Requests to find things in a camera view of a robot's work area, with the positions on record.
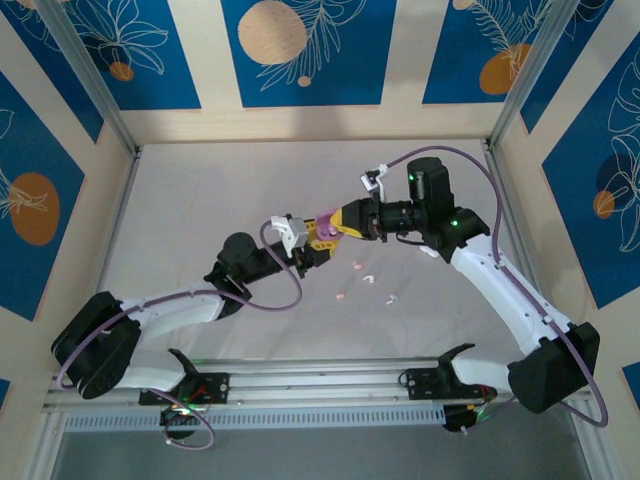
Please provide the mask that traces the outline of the aluminium frame post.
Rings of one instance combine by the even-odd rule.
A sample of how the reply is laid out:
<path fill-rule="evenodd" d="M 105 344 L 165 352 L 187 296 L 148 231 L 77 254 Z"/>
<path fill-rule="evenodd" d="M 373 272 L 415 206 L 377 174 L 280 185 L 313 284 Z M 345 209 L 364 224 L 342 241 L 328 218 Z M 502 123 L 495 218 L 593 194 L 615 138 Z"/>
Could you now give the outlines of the aluminium frame post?
<path fill-rule="evenodd" d="M 136 163 L 140 146 L 124 121 L 111 91 L 63 7 L 57 0 L 34 0 L 34 4 L 84 91 L 103 120 L 111 127 L 129 159 Z"/>

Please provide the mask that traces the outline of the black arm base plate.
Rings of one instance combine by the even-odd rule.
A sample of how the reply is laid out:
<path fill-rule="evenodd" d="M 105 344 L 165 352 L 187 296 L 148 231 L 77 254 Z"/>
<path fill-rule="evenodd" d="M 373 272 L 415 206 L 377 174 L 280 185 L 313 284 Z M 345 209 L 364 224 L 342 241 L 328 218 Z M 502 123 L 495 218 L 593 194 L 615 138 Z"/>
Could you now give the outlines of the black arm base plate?
<path fill-rule="evenodd" d="M 141 406 L 178 405 L 187 407 L 226 404 L 230 375 L 228 373 L 188 373 L 168 395 L 166 399 L 147 389 L 140 393 L 138 404 Z"/>
<path fill-rule="evenodd" d="M 497 390 L 480 384 L 467 385 L 442 368 L 411 368 L 398 376 L 398 383 L 408 392 L 410 400 L 491 401 Z"/>

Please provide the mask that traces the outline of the clear plastic tube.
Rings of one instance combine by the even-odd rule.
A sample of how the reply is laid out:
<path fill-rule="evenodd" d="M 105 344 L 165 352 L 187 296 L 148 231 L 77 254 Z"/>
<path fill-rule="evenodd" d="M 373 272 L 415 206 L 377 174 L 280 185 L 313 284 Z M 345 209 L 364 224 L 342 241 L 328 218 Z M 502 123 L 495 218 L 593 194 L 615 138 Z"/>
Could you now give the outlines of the clear plastic tube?
<path fill-rule="evenodd" d="M 520 72 L 505 98 L 500 114 L 487 137 L 488 151 L 495 153 L 500 147 L 516 116 L 529 97 L 544 70 L 566 26 L 573 17 L 580 0 L 553 0 Z"/>

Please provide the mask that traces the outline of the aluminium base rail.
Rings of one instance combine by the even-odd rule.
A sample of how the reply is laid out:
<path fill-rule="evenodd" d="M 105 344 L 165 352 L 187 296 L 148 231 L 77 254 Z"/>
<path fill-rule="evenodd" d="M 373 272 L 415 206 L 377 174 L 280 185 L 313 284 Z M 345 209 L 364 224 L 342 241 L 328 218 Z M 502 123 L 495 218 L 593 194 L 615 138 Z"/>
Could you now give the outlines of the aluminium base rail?
<path fill-rule="evenodd" d="M 51 385 L 51 404 L 89 407 L 141 406 L 141 392 L 162 395 L 188 373 L 228 373 L 229 393 L 222 407 L 301 407 L 348 404 L 389 404 L 410 401 L 398 376 L 411 368 L 442 368 L 453 373 L 448 358 L 342 360 L 193 360 L 163 352 L 133 361 L 127 369 L 101 368 L 88 379 Z"/>

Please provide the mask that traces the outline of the small black controller box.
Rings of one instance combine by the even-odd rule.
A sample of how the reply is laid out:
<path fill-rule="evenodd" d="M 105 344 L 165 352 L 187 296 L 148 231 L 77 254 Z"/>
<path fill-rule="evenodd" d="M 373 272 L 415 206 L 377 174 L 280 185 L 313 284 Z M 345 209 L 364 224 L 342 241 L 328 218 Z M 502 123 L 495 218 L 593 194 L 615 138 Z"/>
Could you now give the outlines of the small black controller box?
<path fill-rule="evenodd" d="M 160 412 L 159 425 L 168 442 L 181 442 L 196 432 L 195 427 L 200 425 L 200 421 L 182 410 L 168 407 Z"/>
<path fill-rule="evenodd" d="M 473 428 L 478 423 L 481 410 L 479 405 L 445 405 L 445 424 L 443 428 L 448 432 L 458 433 Z"/>

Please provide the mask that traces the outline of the purple earbud charging case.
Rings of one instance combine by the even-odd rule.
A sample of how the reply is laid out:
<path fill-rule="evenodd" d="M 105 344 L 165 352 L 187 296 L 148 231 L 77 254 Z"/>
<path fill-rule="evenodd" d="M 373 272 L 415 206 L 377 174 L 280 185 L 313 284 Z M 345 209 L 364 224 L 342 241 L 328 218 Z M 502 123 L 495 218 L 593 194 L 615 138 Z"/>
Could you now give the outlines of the purple earbud charging case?
<path fill-rule="evenodd" d="M 315 220 L 318 224 L 317 227 L 317 238 L 320 240 L 334 240 L 334 239 L 338 239 L 341 235 L 340 232 L 337 232 L 334 229 L 334 226 L 331 224 L 331 217 L 333 216 L 333 214 L 336 212 L 335 209 L 330 209 L 324 212 L 319 213 L 316 217 Z M 323 230 L 325 228 L 329 227 L 333 232 L 334 232 L 334 237 L 332 238 L 326 238 L 322 235 Z"/>

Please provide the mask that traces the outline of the aluminium table side rail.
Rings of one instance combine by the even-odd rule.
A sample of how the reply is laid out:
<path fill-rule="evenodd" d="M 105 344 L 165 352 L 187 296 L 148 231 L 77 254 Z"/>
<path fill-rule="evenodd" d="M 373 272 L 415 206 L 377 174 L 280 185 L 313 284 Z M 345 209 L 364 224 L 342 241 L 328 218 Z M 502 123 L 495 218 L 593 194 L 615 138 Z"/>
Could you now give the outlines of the aluminium table side rail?
<path fill-rule="evenodd" d="M 109 223 L 105 225 L 105 232 L 108 233 L 108 238 L 104 241 L 103 251 L 100 256 L 99 271 L 93 286 L 95 291 L 102 287 L 105 282 L 115 242 L 118 238 L 119 229 L 137 173 L 140 153 L 141 148 L 136 148 L 129 158 L 125 182 L 118 191 L 118 195 L 112 197 L 115 210 L 109 218 Z M 31 448 L 31 457 L 20 480 L 51 480 L 60 453 L 60 446 L 66 433 L 67 421 L 73 420 L 73 415 L 76 413 L 85 414 L 85 411 L 80 410 L 80 405 L 51 404 L 51 411 L 47 411 L 45 407 L 46 405 L 43 404 L 39 417 L 38 436 L 34 446 Z"/>
<path fill-rule="evenodd" d="M 497 188 L 503 202 L 502 222 L 511 238 L 516 260 L 514 263 L 522 271 L 524 277 L 530 281 L 536 289 L 541 287 L 537 272 L 532 264 L 527 242 L 524 236 L 524 215 L 521 212 L 519 201 L 515 191 L 504 175 L 504 161 L 491 150 L 488 140 L 481 141 L 483 155 L 487 168 L 497 183 Z M 584 415 L 596 416 L 599 413 L 597 400 L 589 390 L 582 390 L 579 394 L 567 398 L 566 402 L 572 408 Z M 592 480 L 625 480 L 620 475 L 619 465 L 612 450 L 608 433 L 605 429 L 589 425 L 583 419 L 571 415 L 576 434 L 580 441 L 589 475 Z"/>

